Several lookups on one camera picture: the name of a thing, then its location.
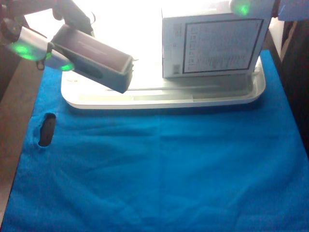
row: brown floor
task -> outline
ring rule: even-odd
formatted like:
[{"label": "brown floor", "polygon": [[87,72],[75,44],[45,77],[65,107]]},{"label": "brown floor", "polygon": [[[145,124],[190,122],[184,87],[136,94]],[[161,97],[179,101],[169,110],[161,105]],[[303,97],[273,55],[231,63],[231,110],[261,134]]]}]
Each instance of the brown floor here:
[{"label": "brown floor", "polygon": [[41,77],[34,62],[22,60],[0,102],[0,224]]}]

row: white cardboard box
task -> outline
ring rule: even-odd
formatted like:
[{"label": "white cardboard box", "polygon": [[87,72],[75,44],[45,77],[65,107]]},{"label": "white cardboard box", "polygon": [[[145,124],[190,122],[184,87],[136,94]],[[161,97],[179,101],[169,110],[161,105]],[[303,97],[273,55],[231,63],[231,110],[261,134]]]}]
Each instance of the white cardboard box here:
[{"label": "white cardboard box", "polygon": [[163,77],[252,73],[271,18],[234,15],[226,0],[189,3],[162,8]]}]

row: blue cloth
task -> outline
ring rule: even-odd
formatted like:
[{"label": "blue cloth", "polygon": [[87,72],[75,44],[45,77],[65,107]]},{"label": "blue cloth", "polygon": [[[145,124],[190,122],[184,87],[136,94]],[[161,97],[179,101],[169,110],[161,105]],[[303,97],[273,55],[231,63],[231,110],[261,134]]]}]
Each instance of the blue cloth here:
[{"label": "blue cloth", "polygon": [[[213,108],[77,110],[46,69],[2,231],[308,231],[308,159],[261,57],[261,98]],[[56,130],[43,148],[46,113]]]}]

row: table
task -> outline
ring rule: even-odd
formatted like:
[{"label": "table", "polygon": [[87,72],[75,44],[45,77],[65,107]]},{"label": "table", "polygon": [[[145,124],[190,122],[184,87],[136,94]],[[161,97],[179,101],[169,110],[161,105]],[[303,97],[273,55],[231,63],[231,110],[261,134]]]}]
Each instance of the table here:
[{"label": "table", "polygon": [[[242,106],[70,107],[46,69],[2,231],[307,231],[309,169],[270,53]],[[48,147],[38,145],[56,115]]]}]

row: black rectangular border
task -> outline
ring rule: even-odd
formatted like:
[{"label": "black rectangular border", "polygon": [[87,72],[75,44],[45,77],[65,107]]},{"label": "black rectangular border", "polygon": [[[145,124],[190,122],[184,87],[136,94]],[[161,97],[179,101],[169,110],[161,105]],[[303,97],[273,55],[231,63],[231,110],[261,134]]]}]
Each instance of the black rectangular border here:
[{"label": "black rectangular border", "polygon": [[[185,72],[185,71],[184,71],[184,66],[185,66],[185,50],[186,50],[186,42],[187,42],[187,27],[188,27],[188,25],[191,25],[191,24],[205,24],[205,23],[219,23],[219,22],[253,21],[253,20],[254,20],[254,21],[255,21],[255,20],[261,21],[261,25],[260,25],[260,28],[259,28],[257,37],[256,37],[255,42],[254,42],[254,46],[253,46],[253,50],[252,50],[252,53],[251,53],[251,57],[250,57],[250,61],[249,61],[248,67],[247,67],[246,69],[224,69],[224,70],[198,71],[198,72]],[[254,54],[254,51],[255,51],[255,47],[256,47],[257,41],[258,41],[258,39],[259,39],[259,37],[260,37],[260,33],[261,33],[261,30],[262,30],[263,24],[264,24],[264,20],[263,20],[263,19],[258,19],[258,18],[233,19],[233,20],[216,20],[216,21],[207,21],[207,22],[186,23],[186,24],[185,24],[185,28],[184,28],[183,74],[186,74],[186,73],[201,73],[201,72],[202,72],[202,73],[212,73],[212,72],[225,72],[225,71],[248,70],[248,69],[250,68],[250,65],[251,65],[251,61],[252,61],[252,58],[253,58],[253,54]]]}]

